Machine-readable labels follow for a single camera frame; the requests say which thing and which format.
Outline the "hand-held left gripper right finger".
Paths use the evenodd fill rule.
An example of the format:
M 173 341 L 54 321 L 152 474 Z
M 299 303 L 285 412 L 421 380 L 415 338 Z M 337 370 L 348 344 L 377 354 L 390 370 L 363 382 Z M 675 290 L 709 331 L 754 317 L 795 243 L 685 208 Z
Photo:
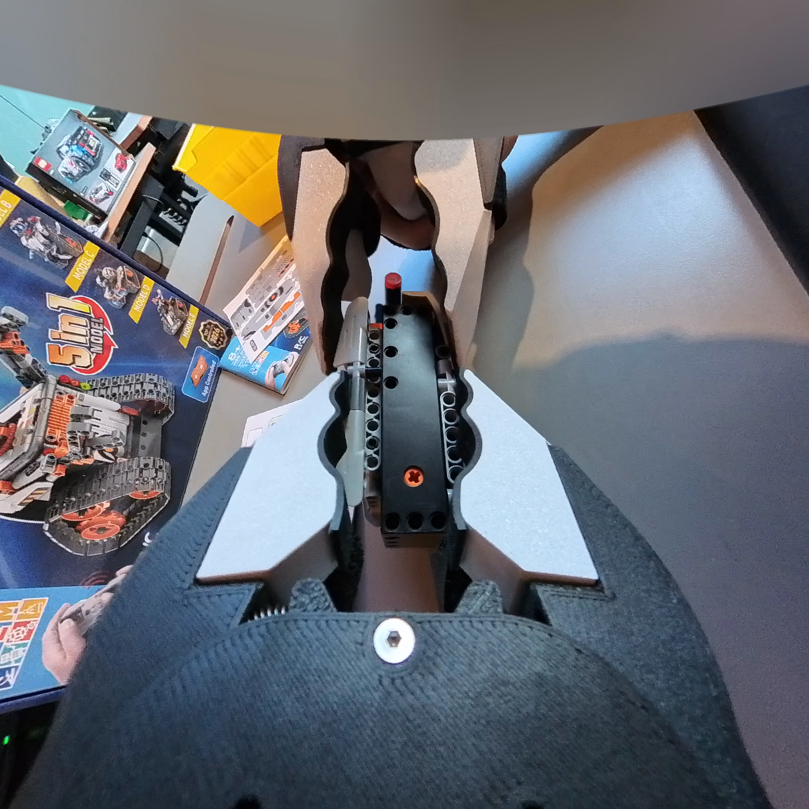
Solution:
M 460 568 L 498 585 L 594 585 L 598 573 L 548 442 L 470 370 L 462 414 L 474 437 L 453 506 Z

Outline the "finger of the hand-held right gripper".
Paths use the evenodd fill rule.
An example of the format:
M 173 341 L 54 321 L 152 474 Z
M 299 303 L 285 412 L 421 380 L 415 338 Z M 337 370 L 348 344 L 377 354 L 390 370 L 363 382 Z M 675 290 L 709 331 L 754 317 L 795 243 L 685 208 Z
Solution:
M 502 137 L 425 140 L 414 156 L 416 181 L 434 212 L 439 300 L 459 367 L 469 364 L 477 326 L 502 146 Z
M 359 158 L 381 142 L 328 138 L 301 153 L 296 200 L 296 268 L 313 347 L 324 374 L 335 370 L 342 304 L 370 296 L 369 256 L 380 213 Z

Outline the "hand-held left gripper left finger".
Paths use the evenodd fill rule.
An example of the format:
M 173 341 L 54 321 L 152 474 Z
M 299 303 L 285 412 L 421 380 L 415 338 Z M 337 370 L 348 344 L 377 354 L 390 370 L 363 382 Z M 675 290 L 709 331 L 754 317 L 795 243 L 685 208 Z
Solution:
M 340 571 L 356 587 L 362 541 L 338 463 L 346 455 L 349 378 L 330 374 L 250 450 L 196 573 L 201 584 L 291 588 Z

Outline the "black grey building block assembly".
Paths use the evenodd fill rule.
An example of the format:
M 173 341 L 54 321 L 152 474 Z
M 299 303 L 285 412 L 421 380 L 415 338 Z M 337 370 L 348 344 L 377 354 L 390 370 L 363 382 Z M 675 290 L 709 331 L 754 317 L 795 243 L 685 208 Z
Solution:
M 435 551 L 455 530 L 462 448 L 460 377 L 447 321 L 398 273 L 369 323 L 363 506 L 388 549 Z

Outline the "grey desk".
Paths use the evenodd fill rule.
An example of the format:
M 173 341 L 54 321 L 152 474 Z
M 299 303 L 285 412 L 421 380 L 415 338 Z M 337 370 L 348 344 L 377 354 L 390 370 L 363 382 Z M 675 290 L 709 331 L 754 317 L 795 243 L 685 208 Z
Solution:
M 807 807 L 807 294 L 695 113 L 521 136 L 471 368 L 641 531 Z

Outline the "open instruction booklet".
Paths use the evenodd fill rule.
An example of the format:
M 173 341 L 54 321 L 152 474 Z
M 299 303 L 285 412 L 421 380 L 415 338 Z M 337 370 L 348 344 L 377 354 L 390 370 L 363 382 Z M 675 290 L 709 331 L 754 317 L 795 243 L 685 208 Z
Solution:
M 298 402 L 294 401 L 249 417 L 244 425 L 240 446 L 252 447 L 262 435 L 277 424 L 297 404 Z

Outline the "folded instruction booklet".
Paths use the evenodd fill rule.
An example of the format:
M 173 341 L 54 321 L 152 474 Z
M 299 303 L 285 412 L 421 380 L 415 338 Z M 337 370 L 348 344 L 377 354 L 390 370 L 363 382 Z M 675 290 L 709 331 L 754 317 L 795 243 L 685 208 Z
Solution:
M 284 237 L 226 307 L 230 326 L 250 361 L 279 336 L 305 329 L 306 315 L 295 256 Z

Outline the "yellow plastic bin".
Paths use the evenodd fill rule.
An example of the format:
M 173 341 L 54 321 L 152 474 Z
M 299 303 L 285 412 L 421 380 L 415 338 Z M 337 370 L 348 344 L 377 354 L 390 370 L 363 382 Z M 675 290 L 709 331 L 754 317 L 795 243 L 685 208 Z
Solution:
M 284 208 L 280 134 L 192 124 L 173 169 L 261 228 Z

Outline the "thin curved board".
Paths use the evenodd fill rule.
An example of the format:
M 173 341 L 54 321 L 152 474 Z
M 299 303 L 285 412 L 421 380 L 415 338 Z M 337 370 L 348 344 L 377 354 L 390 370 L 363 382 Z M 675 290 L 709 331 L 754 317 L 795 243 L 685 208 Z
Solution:
M 213 257 L 213 259 L 211 261 L 211 265 L 209 267 L 209 271 L 208 271 L 208 274 L 206 276 L 206 281 L 205 281 L 205 284 L 204 284 L 203 289 L 201 291 L 201 295 L 199 297 L 199 304 L 202 307 L 207 305 L 211 289 L 213 288 L 213 285 L 214 285 L 214 281 L 215 281 L 215 278 L 216 278 L 218 267 L 219 267 L 219 265 L 221 263 L 222 256 L 223 256 L 223 254 L 225 252 L 225 248 L 227 247 L 227 244 L 228 244 L 228 238 L 229 238 L 230 231 L 231 231 L 231 228 L 233 226 L 234 220 L 235 220 L 234 215 L 231 215 L 230 217 L 228 217 L 228 219 L 226 220 L 226 222 L 224 224 L 224 227 L 222 229 L 222 234 L 220 235 L 220 238 L 218 240 L 217 248 L 216 248 L 216 250 L 214 252 L 214 257 Z

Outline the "blue robot kit box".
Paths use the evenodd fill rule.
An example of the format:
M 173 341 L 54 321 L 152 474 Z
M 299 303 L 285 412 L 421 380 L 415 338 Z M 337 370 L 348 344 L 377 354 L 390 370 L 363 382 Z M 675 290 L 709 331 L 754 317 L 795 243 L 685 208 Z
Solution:
M 1 198 L 2 712 L 57 699 L 177 512 L 225 324 L 10 181 Z

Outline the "dark toy car box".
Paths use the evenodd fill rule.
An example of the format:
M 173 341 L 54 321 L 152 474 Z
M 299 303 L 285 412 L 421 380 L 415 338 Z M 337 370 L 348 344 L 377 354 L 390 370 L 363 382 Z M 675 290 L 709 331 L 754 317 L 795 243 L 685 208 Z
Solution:
M 133 156 L 81 113 L 69 110 L 33 153 L 27 173 L 54 196 L 105 219 L 135 166 Z

